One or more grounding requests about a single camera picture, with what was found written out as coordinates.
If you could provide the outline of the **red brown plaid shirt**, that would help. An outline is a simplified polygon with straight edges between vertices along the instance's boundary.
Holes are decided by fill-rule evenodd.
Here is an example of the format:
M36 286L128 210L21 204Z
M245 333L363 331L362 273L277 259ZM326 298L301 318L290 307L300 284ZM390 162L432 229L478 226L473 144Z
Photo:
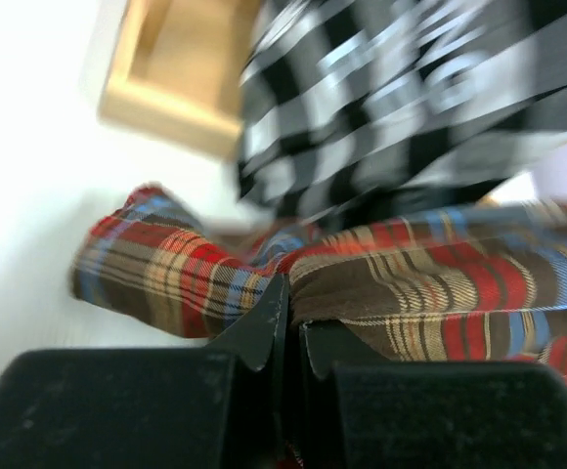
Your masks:
M280 274L295 323L339 321L384 357L531 360L567 382L567 203L445 208L340 232L280 220L232 234L141 187L90 229L71 291L204 338Z

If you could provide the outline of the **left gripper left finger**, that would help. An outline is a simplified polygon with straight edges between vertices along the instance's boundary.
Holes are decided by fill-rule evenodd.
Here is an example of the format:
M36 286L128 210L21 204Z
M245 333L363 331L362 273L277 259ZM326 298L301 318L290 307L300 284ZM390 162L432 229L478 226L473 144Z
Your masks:
M196 348L62 349L0 376L0 468L273 468L288 281Z

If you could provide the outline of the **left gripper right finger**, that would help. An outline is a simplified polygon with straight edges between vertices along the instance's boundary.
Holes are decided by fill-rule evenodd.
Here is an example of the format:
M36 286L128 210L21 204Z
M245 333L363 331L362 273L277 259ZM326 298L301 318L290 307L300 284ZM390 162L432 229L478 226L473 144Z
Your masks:
M299 329L309 468L567 468L567 386L533 362L399 362Z

